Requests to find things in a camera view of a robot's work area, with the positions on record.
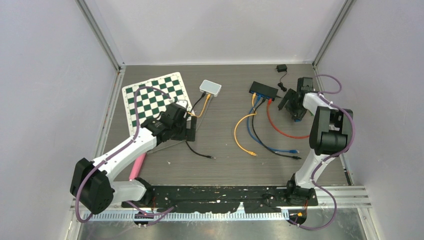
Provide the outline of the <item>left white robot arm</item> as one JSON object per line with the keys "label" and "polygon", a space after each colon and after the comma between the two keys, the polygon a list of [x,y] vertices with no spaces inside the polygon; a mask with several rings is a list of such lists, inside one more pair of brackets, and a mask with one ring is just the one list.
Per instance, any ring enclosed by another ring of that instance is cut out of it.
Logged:
{"label": "left white robot arm", "polygon": [[134,134],[109,152],[93,160],[82,158],[74,168],[70,193],[76,203],[97,215],[109,205],[135,201],[141,207],[153,202],[153,193],[142,180],[116,181],[116,177],[137,157],[168,140],[193,141],[196,124],[187,127],[189,111],[178,103],[166,106],[159,118],[148,118],[140,123]]}

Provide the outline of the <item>black network switch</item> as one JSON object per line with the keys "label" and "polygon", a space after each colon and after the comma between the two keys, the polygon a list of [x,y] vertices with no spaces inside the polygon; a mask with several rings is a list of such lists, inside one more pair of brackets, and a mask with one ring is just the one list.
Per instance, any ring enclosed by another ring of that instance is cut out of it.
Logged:
{"label": "black network switch", "polygon": [[256,94],[257,96],[274,101],[277,98],[278,89],[257,81],[253,81],[248,92],[250,94]]}

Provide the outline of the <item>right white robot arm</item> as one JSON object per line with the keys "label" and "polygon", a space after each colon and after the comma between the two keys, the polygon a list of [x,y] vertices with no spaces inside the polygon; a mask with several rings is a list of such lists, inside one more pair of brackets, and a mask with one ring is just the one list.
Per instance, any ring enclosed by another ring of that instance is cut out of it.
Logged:
{"label": "right white robot arm", "polygon": [[301,121],[307,112],[314,116],[308,138],[310,152],[286,185],[284,198],[289,205],[303,205],[310,200],[326,166],[352,143],[353,112],[339,109],[324,94],[315,91],[311,77],[301,77],[297,80],[297,89],[289,89],[278,105],[278,109],[285,108],[295,122]]}

